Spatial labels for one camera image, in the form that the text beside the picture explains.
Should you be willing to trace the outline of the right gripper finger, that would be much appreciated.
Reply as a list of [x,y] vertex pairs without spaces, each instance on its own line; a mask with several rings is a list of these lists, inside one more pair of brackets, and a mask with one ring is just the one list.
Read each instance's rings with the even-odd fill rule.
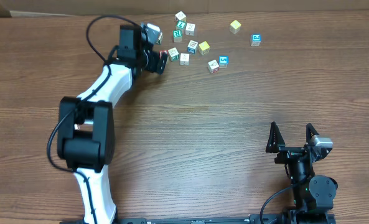
[[271,123],[269,139],[266,145],[267,153],[279,153],[281,147],[285,147],[285,141],[275,121]]
[[308,145],[313,145],[313,137],[318,135],[319,133],[316,131],[311,123],[306,124],[306,143]]

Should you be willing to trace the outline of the red letter U block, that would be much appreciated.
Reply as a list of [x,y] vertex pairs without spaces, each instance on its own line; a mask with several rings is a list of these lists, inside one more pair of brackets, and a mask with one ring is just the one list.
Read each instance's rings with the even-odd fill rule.
[[167,50],[160,50],[159,51],[159,56],[162,57],[163,55],[168,55],[168,51]]

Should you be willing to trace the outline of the blue edged picture block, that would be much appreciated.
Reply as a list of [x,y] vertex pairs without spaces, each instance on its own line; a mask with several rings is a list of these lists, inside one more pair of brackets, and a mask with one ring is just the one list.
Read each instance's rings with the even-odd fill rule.
[[194,40],[190,40],[190,42],[187,46],[187,51],[191,54],[196,54],[197,46],[198,46],[198,42],[196,42]]

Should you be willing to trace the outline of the yellow top block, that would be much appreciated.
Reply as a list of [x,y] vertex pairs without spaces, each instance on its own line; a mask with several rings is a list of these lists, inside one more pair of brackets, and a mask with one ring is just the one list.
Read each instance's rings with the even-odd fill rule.
[[208,42],[207,42],[207,41],[203,41],[203,42],[201,42],[201,43],[198,45],[198,47],[199,47],[199,52],[200,52],[200,54],[201,54],[201,55],[206,55],[206,54],[208,54],[208,53],[209,53],[209,51],[210,51],[210,46],[209,46],[209,44],[208,44]]

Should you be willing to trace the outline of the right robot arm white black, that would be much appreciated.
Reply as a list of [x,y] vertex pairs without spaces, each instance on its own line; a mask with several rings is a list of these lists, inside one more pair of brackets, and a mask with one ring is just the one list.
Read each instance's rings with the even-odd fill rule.
[[276,155],[274,162],[283,164],[290,186],[270,196],[262,205],[259,221],[265,223],[264,209],[278,195],[292,190],[294,206],[275,215],[272,223],[335,223],[329,214],[334,207],[338,183],[331,177],[317,175],[313,163],[325,159],[333,149],[331,138],[321,136],[312,124],[306,125],[306,143],[289,147],[275,122],[271,123],[266,152]]

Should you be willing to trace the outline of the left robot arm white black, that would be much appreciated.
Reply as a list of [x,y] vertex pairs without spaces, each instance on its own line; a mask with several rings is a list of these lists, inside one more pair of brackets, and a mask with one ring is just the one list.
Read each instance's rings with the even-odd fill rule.
[[77,97],[64,97],[58,123],[50,135],[57,154],[80,188],[85,215],[80,223],[117,223],[110,190],[109,165],[114,156],[113,108],[142,71],[162,74],[167,54],[155,52],[162,32],[154,24],[121,25],[119,44],[103,59],[98,79]]

